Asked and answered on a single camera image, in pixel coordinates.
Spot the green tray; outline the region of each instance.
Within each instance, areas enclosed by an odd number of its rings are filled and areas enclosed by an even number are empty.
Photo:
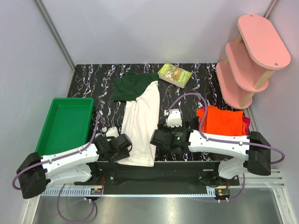
[[[92,112],[92,98],[53,99],[36,152],[51,155],[84,145]]]

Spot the shelf leg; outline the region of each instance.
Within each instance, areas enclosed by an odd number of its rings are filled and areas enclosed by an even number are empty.
[[[262,85],[264,85],[264,83],[270,78],[273,72],[274,70],[267,69],[262,77],[260,77],[260,79],[254,84],[253,88],[256,90],[260,89]]]
[[[248,93],[247,96],[245,96],[245,98],[239,103],[239,106],[244,107],[248,103],[248,101],[253,97],[254,94],[254,92]]]
[[[241,34],[238,35],[237,39],[236,39],[236,42],[237,43],[240,43],[242,41],[242,36]]]

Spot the book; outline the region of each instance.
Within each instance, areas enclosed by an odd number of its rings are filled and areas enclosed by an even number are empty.
[[[184,88],[191,77],[191,72],[166,63],[158,72],[159,78],[178,87]]]

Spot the black marble tabletop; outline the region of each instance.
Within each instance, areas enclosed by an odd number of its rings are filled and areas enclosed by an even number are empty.
[[[160,112],[159,122],[165,121],[164,110],[167,109],[179,96],[184,93],[200,93],[208,105],[217,106],[220,109],[234,110],[228,106],[220,91],[219,82],[213,63],[188,63],[175,64],[176,66],[192,72],[192,76],[181,89],[164,80],[159,80]],[[93,120],[90,126],[92,133],[95,114],[101,110],[104,115],[107,128],[116,126],[121,131],[121,124],[125,110],[125,102],[112,101],[113,79],[121,78],[124,72],[133,71],[136,73],[155,73],[160,70],[163,64],[82,64],[77,65],[71,82],[68,97],[91,97],[94,99],[96,110],[93,113]],[[198,97],[188,96],[183,98],[174,108],[179,108],[182,118],[189,120],[191,128],[198,128],[196,110],[203,106]],[[155,161],[216,161],[227,159],[226,156],[213,153],[186,153],[182,155],[170,154],[157,148]]]

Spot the shelf tier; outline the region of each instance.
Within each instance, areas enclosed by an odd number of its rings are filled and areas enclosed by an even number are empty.
[[[268,87],[268,79],[261,88],[256,90],[255,84],[260,80],[265,69],[255,63],[245,46],[244,42],[230,41],[226,44],[225,52],[228,57],[230,68],[233,72],[235,82],[244,90],[249,92],[261,92]]]
[[[238,19],[237,26],[255,63],[270,70],[283,69],[290,63],[290,53],[269,20],[247,14]]]
[[[230,65],[226,61],[220,61],[216,65],[222,97],[225,102],[235,109],[245,109],[252,103],[254,93],[242,89],[234,79]]]

